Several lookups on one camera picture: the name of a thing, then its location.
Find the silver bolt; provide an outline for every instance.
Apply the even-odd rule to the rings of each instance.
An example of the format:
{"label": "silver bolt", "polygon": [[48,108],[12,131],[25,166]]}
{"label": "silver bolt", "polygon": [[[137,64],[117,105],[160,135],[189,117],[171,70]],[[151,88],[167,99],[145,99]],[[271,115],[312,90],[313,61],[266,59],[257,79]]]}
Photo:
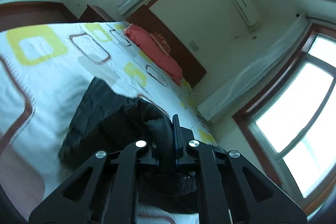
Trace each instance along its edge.
{"label": "silver bolt", "polygon": [[191,147],[197,147],[197,146],[200,145],[200,142],[197,141],[197,140],[192,140],[192,141],[189,142],[189,145],[190,145]]}
{"label": "silver bolt", "polygon": [[236,150],[230,151],[229,155],[230,155],[231,158],[234,158],[234,159],[237,159],[237,158],[240,157],[240,153],[238,151],[236,151]]}
{"label": "silver bolt", "polygon": [[97,153],[96,153],[96,158],[98,158],[98,159],[102,159],[102,158],[104,158],[106,156],[106,152],[105,151],[98,151]]}
{"label": "silver bolt", "polygon": [[141,141],[137,141],[136,143],[135,143],[135,146],[136,147],[145,147],[147,145],[147,143],[145,142],[145,141],[143,141],[143,140],[141,140]]}

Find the wall-mounted air conditioner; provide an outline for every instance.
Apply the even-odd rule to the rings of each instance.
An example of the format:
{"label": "wall-mounted air conditioner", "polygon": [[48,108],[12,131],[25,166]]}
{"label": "wall-mounted air conditioner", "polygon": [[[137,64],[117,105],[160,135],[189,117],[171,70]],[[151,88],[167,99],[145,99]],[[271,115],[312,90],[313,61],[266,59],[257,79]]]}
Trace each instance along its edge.
{"label": "wall-mounted air conditioner", "polygon": [[252,26],[260,19],[259,13],[257,12],[251,0],[232,1],[247,25]]}

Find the patterned bedsheet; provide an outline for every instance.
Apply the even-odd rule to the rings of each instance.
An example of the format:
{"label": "patterned bedsheet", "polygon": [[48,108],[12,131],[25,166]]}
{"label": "patterned bedsheet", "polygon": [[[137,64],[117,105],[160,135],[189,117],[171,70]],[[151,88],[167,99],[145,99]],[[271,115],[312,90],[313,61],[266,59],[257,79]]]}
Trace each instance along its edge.
{"label": "patterned bedsheet", "polygon": [[0,33],[0,184],[28,219],[69,175],[57,157],[93,77],[140,96],[216,145],[190,85],[177,86],[122,32],[123,23],[49,24]]}

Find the black jacket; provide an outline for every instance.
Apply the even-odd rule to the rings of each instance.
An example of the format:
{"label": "black jacket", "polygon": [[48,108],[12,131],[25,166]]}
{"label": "black jacket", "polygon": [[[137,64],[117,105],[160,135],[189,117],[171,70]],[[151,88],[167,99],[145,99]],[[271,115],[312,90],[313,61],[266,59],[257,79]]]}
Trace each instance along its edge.
{"label": "black jacket", "polygon": [[154,138],[162,153],[161,173],[142,173],[139,201],[171,213],[196,213],[194,173],[175,173],[172,122],[155,105],[114,93],[94,78],[70,123],[59,158],[75,170],[97,150],[123,150],[140,139]]}

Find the red pillow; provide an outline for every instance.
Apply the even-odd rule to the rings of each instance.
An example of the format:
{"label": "red pillow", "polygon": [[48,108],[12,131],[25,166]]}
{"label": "red pillow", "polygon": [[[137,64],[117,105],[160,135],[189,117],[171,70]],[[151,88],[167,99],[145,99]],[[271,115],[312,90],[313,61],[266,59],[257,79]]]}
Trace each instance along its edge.
{"label": "red pillow", "polygon": [[150,33],[141,27],[131,24],[124,31],[125,35],[131,39],[159,68],[168,73],[174,82],[180,85],[183,78],[182,69],[170,56],[165,55],[155,44]]}
{"label": "red pillow", "polygon": [[165,37],[158,32],[151,33],[150,36],[155,42],[155,44],[160,48],[160,50],[165,55],[170,56],[170,46],[168,44],[168,41],[165,39]]}

